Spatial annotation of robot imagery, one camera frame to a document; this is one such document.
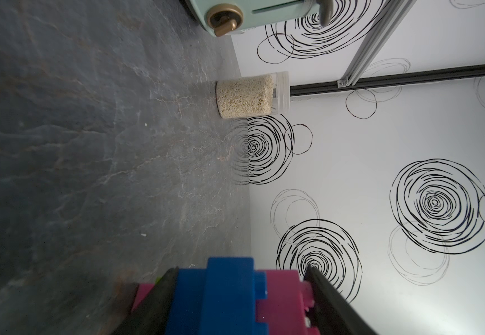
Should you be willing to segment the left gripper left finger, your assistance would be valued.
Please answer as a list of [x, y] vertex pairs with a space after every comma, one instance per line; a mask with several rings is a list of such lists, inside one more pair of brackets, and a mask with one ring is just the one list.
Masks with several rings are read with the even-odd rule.
[[178, 272], [178, 267], [167, 270], [137, 308], [112, 332], [112, 335], [165, 334]]

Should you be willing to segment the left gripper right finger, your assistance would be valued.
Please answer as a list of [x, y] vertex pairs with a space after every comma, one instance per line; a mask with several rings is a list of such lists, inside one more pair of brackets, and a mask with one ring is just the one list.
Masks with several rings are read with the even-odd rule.
[[315, 300], [308, 317], [320, 334], [377, 335], [316, 267], [306, 268], [304, 281]]

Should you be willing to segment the pink lego brick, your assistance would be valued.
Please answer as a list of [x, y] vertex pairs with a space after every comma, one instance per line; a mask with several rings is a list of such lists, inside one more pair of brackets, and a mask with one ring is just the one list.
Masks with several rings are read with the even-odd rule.
[[154, 283], [139, 283], [134, 302], [132, 305], [132, 311], [135, 311], [142, 301], [146, 298], [149, 292], [154, 288]]
[[256, 300], [256, 321], [269, 334], [318, 334], [307, 312], [315, 306], [312, 286], [296, 270], [259, 270], [259, 288], [266, 297]]

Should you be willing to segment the long blue lego brick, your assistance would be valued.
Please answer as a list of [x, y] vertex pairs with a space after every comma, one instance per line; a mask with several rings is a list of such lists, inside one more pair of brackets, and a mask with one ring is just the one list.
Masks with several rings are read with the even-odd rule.
[[180, 269], [166, 334], [268, 334], [257, 302], [267, 299], [266, 273], [253, 258], [209, 258], [204, 269]]

